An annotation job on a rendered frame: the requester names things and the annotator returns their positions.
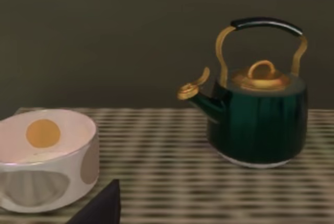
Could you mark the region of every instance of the bowl rim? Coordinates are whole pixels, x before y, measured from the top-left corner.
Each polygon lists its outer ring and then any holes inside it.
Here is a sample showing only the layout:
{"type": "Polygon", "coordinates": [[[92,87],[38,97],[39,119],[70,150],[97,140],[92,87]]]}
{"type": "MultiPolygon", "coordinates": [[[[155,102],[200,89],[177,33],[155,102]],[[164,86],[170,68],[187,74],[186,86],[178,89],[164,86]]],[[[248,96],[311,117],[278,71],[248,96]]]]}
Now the bowl rim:
{"type": "Polygon", "coordinates": [[[88,140],[88,142],[82,146],[80,146],[78,149],[73,150],[72,152],[68,152],[65,155],[62,156],[58,156],[58,157],[54,157],[48,160],[43,160],[43,161],[35,161],[35,162],[24,162],[24,163],[15,163],[15,162],[1,162],[0,161],[0,167],[30,167],[30,166],[36,166],[36,165],[40,165],[40,164],[46,164],[46,163],[51,163],[51,162],[56,162],[58,160],[63,160],[69,156],[72,156],[78,152],[80,152],[82,149],[86,148],[87,146],[90,146],[92,144],[92,142],[96,139],[96,137],[98,138],[98,133],[99,133],[99,128],[97,123],[95,122],[95,120],[93,120],[91,117],[87,116],[86,114],[74,111],[74,110],[69,110],[69,109],[39,109],[39,110],[34,110],[34,111],[29,111],[29,112],[24,112],[24,113],[19,113],[19,114],[14,114],[8,118],[5,118],[3,120],[0,121],[0,124],[2,124],[3,122],[15,118],[19,115],[22,114],[33,114],[36,112],[47,112],[47,111],[63,111],[63,112],[70,112],[70,113],[74,113],[74,114],[79,114],[80,116],[85,117],[90,123],[93,124],[94,126],[94,132],[93,135],[91,136],[91,138],[88,140]]]}

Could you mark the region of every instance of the table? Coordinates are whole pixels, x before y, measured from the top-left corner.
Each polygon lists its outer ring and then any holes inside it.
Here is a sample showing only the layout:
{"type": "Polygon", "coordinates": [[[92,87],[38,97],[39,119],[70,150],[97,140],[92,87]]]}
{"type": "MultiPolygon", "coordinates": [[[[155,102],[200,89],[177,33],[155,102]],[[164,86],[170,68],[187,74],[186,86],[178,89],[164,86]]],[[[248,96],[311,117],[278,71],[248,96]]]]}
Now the table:
{"type": "Polygon", "coordinates": [[[0,224],[65,223],[113,179],[121,183],[122,224],[334,223],[334,110],[310,110],[303,152],[267,170],[223,160],[207,143],[206,118],[196,109],[72,110],[99,126],[97,185],[52,213],[1,210],[0,224]]]}

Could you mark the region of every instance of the kettle lid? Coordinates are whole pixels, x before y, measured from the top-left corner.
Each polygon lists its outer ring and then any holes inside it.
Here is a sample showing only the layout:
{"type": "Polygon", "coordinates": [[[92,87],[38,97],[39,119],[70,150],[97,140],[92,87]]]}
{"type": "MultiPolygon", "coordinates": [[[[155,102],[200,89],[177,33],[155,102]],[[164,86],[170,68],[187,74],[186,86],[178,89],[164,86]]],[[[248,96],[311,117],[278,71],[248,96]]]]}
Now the kettle lid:
{"type": "Polygon", "coordinates": [[[232,74],[232,82],[247,90],[278,91],[284,90],[291,80],[289,76],[276,70],[272,62],[263,60],[236,71],[232,74]]]}

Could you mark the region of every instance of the kettle spout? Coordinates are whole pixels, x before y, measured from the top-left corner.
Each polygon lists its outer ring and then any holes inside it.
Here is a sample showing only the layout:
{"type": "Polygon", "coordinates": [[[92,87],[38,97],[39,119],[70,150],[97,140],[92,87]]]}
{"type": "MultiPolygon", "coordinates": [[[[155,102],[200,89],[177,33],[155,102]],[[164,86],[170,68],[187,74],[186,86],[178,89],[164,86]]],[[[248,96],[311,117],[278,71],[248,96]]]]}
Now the kettle spout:
{"type": "Polygon", "coordinates": [[[220,123],[225,113],[224,104],[220,100],[210,98],[199,92],[199,86],[208,79],[209,75],[210,69],[206,67],[202,76],[197,81],[187,83],[178,90],[177,98],[188,101],[203,111],[209,120],[220,123]]]}

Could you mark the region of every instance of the black object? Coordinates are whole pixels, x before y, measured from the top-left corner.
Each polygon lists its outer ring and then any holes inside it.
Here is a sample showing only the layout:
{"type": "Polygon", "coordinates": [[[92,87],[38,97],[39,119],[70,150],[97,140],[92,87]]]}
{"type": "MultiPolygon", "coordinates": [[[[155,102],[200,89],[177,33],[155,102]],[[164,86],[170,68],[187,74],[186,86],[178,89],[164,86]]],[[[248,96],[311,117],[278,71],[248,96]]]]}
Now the black object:
{"type": "Polygon", "coordinates": [[[120,224],[119,180],[113,180],[66,224],[120,224]]]}
{"type": "Polygon", "coordinates": [[[299,27],[284,20],[267,17],[237,19],[232,21],[230,25],[235,27],[235,30],[242,30],[250,27],[276,27],[295,36],[303,35],[303,31],[299,27]]]}

